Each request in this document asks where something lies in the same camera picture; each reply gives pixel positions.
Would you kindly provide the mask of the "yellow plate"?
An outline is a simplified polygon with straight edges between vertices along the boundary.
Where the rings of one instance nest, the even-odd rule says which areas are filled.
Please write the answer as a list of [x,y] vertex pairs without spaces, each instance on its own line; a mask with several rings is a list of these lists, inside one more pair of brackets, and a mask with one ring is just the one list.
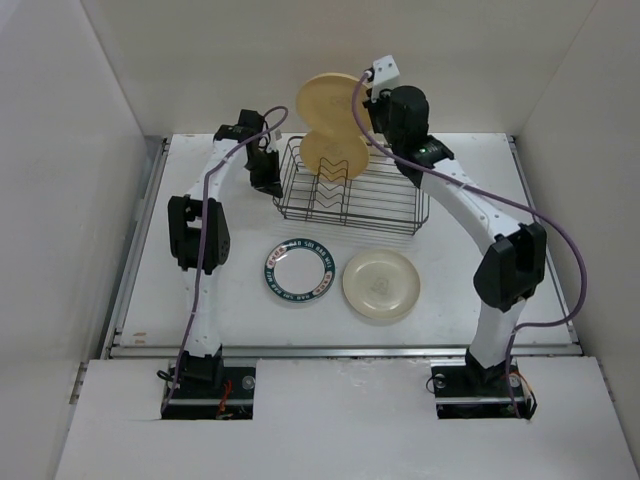
[[369,166],[366,142],[358,136],[328,137],[316,131],[301,140],[299,155],[305,167],[322,180],[353,180]]
[[358,79],[343,73],[323,73],[308,80],[296,95],[296,111],[311,132],[344,140],[363,136],[352,112]]

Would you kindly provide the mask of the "metal wire dish rack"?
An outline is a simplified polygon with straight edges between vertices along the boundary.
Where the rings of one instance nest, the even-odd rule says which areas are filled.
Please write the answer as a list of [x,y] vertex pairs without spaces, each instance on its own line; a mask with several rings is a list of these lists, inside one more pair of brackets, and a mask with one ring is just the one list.
[[379,153],[351,180],[347,162],[323,159],[317,173],[300,155],[300,135],[292,136],[281,157],[283,196],[273,203],[288,220],[315,222],[413,236],[428,221],[431,199]]

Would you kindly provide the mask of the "teal banded lettered plate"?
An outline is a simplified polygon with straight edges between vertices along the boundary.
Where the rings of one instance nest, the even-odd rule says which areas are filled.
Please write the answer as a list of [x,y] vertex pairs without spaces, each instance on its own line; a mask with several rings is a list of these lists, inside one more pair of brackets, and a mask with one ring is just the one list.
[[324,298],[337,278],[336,259],[316,239],[295,237],[274,245],[266,255],[262,279],[270,300],[286,308],[304,308]]

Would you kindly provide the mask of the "cream plate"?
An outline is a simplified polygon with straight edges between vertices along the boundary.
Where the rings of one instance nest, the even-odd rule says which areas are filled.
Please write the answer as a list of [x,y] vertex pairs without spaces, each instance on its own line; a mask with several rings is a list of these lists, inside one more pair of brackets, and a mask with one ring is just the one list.
[[342,275],[344,296],[363,322],[394,325],[411,313],[421,294],[414,264],[391,249],[368,249],[354,255]]

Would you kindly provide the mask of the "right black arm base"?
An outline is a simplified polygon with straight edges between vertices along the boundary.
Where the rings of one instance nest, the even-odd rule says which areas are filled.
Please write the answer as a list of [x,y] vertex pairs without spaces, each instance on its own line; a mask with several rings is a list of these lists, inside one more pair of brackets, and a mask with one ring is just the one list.
[[499,367],[486,381],[475,377],[466,365],[435,364],[426,387],[432,387],[440,420],[512,419],[530,420],[537,411],[535,394],[516,364],[509,375]]

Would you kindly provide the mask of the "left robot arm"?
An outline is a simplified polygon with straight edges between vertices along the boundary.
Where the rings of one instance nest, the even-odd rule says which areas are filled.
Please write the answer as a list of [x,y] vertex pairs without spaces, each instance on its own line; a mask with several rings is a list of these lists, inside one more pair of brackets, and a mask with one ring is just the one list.
[[201,396],[217,394],[224,382],[217,367],[221,339],[212,313],[220,267],[231,250],[223,203],[243,169],[253,189],[283,196],[277,139],[271,136],[281,124],[270,127],[264,114],[243,109],[236,124],[215,133],[213,154],[194,186],[168,202],[171,255],[185,277],[194,279],[187,289],[192,305],[171,377],[178,385],[189,382]]

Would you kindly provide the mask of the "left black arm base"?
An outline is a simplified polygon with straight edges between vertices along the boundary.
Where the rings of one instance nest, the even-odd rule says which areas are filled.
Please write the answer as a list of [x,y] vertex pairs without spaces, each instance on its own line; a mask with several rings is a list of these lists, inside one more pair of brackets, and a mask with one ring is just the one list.
[[220,355],[185,352],[178,368],[159,370],[165,382],[163,420],[252,420],[256,367],[225,366]]

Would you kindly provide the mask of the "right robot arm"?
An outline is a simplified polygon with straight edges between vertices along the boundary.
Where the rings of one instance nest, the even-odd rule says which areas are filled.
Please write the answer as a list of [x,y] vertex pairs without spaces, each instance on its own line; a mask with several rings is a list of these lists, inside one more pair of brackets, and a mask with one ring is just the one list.
[[362,132],[383,135],[380,151],[458,222],[482,256],[473,276],[481,309],[463,381],[470,391],[487,393],[509,365],[512,331],[544,279],[546,230],[537,222],[519,222],[488,201],[453,151],[429,134],[429,104],[419,88],[396,87],[372,101],[357,86],[351,103]]

